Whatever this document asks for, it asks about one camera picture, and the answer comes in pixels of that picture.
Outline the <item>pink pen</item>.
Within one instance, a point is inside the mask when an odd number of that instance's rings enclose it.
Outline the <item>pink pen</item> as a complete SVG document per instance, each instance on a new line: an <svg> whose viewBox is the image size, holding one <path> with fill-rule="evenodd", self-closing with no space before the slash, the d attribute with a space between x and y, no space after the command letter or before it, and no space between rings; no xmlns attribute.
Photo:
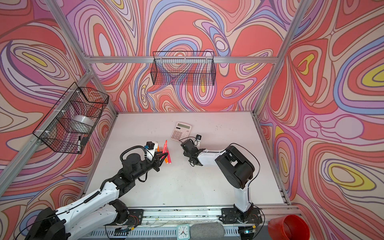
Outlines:
<svg viewBox="0 0 384 240"><path fill-rule="evenodd" d="M168 141L166 140L165 144L164 144L164 147L163 147L163 153L167 153L168 152L167 148L168 148Z"/></svg>
<svg viewBox="0 0 384 240"><path fill-rule="evenodd" d="M167 156L167 163L168 163L168 164L171 164L172 161L171 161L170 153L169 153L169 152L167 152L167 153L168 153L168 156Z"/></svg>

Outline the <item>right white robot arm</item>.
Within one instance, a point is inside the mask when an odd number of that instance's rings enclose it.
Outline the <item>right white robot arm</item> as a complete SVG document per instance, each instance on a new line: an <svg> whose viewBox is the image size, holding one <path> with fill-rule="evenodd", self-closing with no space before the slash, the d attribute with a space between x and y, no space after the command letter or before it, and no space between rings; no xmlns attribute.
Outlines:
<svg viewBox="0 0 384 240"><path fill-rule="evenodd" d="M191 166L217 166L226 180L234 188L235 214L243 221L251 215L253 203L250 197L250 183L254 179L255 166L238 150L237 143L229 144L224 150L210 151L198 149L191 139L181 142L183 155L189 158Z"/></svg>

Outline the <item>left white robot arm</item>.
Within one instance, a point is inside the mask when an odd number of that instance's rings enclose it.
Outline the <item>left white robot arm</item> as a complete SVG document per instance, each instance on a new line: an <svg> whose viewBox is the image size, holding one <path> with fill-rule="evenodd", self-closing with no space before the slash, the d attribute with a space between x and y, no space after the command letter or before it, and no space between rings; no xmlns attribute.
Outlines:
<svg viewBox="0 0 384 240"><path fill-rule="evenodd" d="M143 161L133 153L122 161L122 168L101 187L72 204L41 211L35 221L26 227L27 240L78 240L95 229L109 225L127 225L136 228L140 220L132 216L119 198L128 193L141 176L150 170L159 171L168 156L155 152L150 161Z"/></svg>

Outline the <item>pink calculator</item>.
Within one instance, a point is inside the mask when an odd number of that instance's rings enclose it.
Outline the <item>pink calculator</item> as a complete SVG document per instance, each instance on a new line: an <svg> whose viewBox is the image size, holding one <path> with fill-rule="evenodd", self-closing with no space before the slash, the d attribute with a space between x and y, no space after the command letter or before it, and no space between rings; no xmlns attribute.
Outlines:
<svg viewBox="0 0 384 240"><path fill-rule="evenodd" d="M190 136L192 126L186 123L177 122L171 134L171 139L179 141Z"/></svg>

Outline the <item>black marker in basket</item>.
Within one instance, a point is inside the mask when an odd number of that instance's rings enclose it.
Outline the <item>black marker in basket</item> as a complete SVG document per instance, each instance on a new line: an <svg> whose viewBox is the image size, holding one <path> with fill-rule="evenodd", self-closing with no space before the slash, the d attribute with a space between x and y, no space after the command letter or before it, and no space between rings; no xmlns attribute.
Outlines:
<svg viewBox="0 0 384 240"><path fill-rule="evenodd" d="M79 137L78 137L78 144L77 144L77 147L78 147L78 149L77 149L77 153L78 153L78 154L80 154L81 151L82 151L81 139L82 139L82 136L79 136Z"/></svg>

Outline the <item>silver tape roll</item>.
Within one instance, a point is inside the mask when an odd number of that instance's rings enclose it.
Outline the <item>silver tape roll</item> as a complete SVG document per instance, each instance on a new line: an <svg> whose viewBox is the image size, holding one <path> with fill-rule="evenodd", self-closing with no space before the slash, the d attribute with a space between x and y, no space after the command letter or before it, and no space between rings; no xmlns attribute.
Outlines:
<svg viewBox="0 0 384 240"><path fill-rule="evenodd" d="M74 133L89 134L95 122L89 117L83 115L76 115L70 121L70 130Z"/></svg>

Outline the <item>small white clock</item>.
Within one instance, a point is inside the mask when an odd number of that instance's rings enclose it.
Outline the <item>small white clock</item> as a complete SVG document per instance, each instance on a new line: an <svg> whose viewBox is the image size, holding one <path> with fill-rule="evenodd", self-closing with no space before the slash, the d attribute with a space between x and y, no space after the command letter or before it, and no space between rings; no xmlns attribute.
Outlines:
<svg viewBox="0 0 384 240"><path fill-rule="evenodd" d="M190 226L188 224L178 225L177 240L189 240L190 238Z"/></svg>

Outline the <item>red bucket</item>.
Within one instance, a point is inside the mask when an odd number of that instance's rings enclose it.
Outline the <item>red bucket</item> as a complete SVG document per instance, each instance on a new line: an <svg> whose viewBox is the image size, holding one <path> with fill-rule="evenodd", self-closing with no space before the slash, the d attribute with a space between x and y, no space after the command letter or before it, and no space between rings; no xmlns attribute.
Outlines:
<svg viewBox="0 0 384 240"><path fill-rule="evenodd" d="M310 239L309 226L297 215L287 215L270 220L268 232L272 240Z"/></svg>

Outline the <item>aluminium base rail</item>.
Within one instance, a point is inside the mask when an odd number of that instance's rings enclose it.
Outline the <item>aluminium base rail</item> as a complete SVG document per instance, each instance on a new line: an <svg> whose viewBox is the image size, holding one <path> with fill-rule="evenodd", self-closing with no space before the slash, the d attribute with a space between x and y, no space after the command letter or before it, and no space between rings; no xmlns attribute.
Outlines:
<svg viewBox="0 0 384 240"><path fill-rule="evenodd" d="M148 207L144 208L142 224L130 233L116 233L117 226L100 227L82 237L83 240L175 240L177 226L188 224L219 223L224 206L203 207ZM301 216L292 205L260 205L263 223L256 231L257 240L269 240L270 220L287 215Z"/></svg>

